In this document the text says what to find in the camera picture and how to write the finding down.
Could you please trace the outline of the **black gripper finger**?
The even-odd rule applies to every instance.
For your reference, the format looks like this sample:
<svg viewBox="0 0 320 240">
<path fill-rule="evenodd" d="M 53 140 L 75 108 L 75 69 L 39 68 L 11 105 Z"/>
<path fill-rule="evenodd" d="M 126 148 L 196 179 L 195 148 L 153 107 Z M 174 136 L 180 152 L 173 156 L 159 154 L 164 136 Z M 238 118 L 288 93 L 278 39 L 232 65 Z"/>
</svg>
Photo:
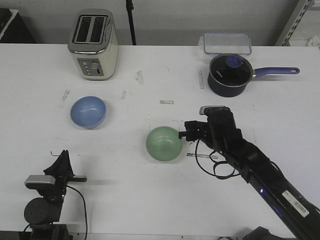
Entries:
<svg viewBox="0 0 320 240">
<path fill-rule="evenodd" d="M 68 150 L 65 150 L 64 162 L 65 162 L 65 172 L 66 172 L 67 176 L 73 177 L 75 174 L 74 174 L 72 166 L 71 166 L 70 156 L 69 156 Z"/>
<path fill-rule="evenodd" d="M 187 137 L 187 132 L 186 131 L 179 131 L 178 132 L 178 137 L 179 138 L 186 138 Z"/>
<path fill-rule="evenodd" d="M 57 177 L 62 174 L 62 171 L 64 169 L 65 153 L 66 153 L 66 151 L 63 150 L 60 153 L 60 155 L 58 156 L 58 158 L 55 160 L 55 162 L 50 167 L 48 167 L 47 169 L 45 169 L 43 171 L 45 175 Z"/>
</svg>

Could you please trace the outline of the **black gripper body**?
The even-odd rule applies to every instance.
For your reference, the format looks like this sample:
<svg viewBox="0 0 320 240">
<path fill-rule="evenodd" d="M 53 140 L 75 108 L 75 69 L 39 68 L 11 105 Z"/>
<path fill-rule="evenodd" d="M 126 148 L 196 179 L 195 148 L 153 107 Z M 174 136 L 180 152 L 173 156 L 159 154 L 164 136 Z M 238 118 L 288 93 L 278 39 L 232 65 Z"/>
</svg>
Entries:
<svg viewBox="0 0 320 240">
<path fill-rule="evenodd" d="M 208 139 L 209 125 L 201 121 L 186 121 L 185 127 L 185 140 L 187 142 L 194 142 L 196 140 L 206 141 Z"/>
<path fill-rule="evenodd" d="M 71 183 L 85 183 L 87 181 L 86 176 L 74 175 L 70 177 L 58 176 L 55 178 L 55 183 L 52 189 L 52 198 L 63 198 L 67 192 L 67 185 Z"/>
</svg>

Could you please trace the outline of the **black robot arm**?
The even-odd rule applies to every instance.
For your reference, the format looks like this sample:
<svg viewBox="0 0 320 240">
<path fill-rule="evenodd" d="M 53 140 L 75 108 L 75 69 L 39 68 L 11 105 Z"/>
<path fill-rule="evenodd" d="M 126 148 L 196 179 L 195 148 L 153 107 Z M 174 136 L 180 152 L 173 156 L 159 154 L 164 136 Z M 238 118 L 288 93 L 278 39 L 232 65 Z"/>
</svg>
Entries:
<svg viewBox="0 0 320 240">
<path fill-rule="evenodd" d="M 243 138 L 226 106 L 203 106 L 206 122 L 186 121 L 178 137 L 202 141 L 237 170 L 299 240 L 320 238 L 320 213 L 254 144 Z"/>
<path fill-rule="evenodd" d="M 68 150 L 63 150 L 43 175 L 30 175 L 24 182 L 26 188 L 36 190 L 40 197 L 32 199 L 24 208 L 24 219 L 31 229 L 30 240 L 72 240 L 66 224 L 59 224 L 67 189 L 78 193 L 83 201 L 85 234 L 88 236 L 86 201 L 82 193 L 68 185 L 85 183 L 86 176 L 74 174 Z"/>
</svg>

